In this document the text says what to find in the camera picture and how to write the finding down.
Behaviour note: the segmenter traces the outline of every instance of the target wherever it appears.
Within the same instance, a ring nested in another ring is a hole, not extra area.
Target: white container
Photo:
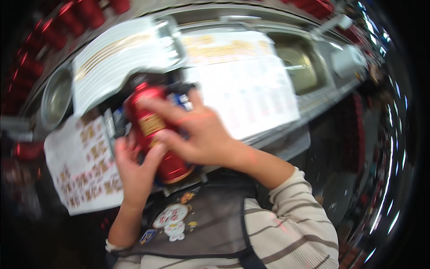
[[[333,70],[340,77],[346,77],[362,70],[367,61],[360,49],[353,45],[342,47],[343,50],[331,54]]]

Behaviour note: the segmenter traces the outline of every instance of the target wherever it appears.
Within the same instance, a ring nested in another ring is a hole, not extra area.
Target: left hand
[[[155,173],[163,156],[167,152],[164,143],[158,143],[146,154],[141,166],[137,164],[140,147],[132,132],[128,137],[115,141],[115,159],[124,186],[123,204],[132,208],[143,209],[151,193]]]

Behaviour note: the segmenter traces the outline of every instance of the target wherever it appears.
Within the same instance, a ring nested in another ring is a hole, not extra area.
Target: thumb
[[[145,161],[140,166],[146,174],[155,175],[157,168],[167,152],[167,147],[164,143],[158,143],[145,156]]]
[[[175,152],[179,157],[188,159],[193,154],[194,148],[185,139],[183,139],[177,132],[163,129],[158,131],[155,138],[167,145],[169,149]]]

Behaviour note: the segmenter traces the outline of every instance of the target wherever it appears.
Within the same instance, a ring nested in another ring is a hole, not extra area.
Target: right hand
[[[141,99],[146,109],[182,127],[190,136],[185,140],[178,133],[163,129],[155,134],[155,138],[187,162],[228,166],[243,144],[227,134],[216,113],[203,105],[195,89],[189,91],[188,98],[193,104],[190,112],[159,98]]]

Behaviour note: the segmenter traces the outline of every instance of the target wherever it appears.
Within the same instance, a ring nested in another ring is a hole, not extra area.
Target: apron
[[[265,269],[245,227],[244,199],[255,194],[252,180],[238,178],[208,181],[174,193],[144,213],[149,225],[142,227],[140,240],[115,254],[237,258],[245,269]]]

